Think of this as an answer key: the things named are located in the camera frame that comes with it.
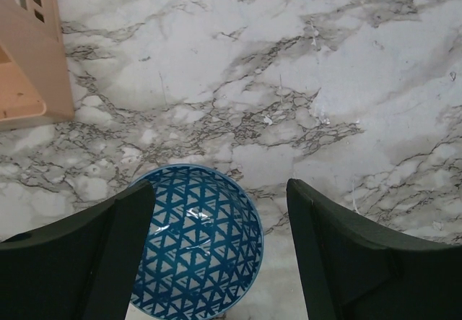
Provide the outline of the blue triangle pattern bowl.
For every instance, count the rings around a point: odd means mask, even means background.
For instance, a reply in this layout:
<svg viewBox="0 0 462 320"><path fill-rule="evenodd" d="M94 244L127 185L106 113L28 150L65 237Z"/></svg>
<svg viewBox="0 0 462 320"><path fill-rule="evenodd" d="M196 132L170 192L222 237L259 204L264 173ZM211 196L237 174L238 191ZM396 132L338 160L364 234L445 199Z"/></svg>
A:
<svg viewBox="0 0 462 320"><path fill-rule="evenodd" d="M173 164L143 175L154 211L131 304L156 319L213 319L251 288L263 261L258 211L230 177Z"/></svg>

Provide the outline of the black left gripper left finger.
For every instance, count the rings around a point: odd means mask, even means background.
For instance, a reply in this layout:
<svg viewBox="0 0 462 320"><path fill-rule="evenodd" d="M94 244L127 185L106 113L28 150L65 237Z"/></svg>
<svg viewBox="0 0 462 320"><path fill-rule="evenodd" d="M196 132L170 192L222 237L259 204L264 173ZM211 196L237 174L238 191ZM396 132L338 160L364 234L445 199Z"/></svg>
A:
<svg viewBox="0 0 462 320"><path fill-rule="evenodd" d="M1 318L124 319L153 209L140 181L1 242Z"/></svg>

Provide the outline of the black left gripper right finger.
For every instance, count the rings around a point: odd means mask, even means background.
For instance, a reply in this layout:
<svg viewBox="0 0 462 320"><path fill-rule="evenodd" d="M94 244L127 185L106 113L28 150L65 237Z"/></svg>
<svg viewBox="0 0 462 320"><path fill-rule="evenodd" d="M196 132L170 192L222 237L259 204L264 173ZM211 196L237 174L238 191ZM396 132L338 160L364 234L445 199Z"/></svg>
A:
<svg viewBox="0 0 462 320"><path fill-rule="evenodd" d="M459 319L461 247L400 233L299 179L287 206L310 319Z"/></svg>

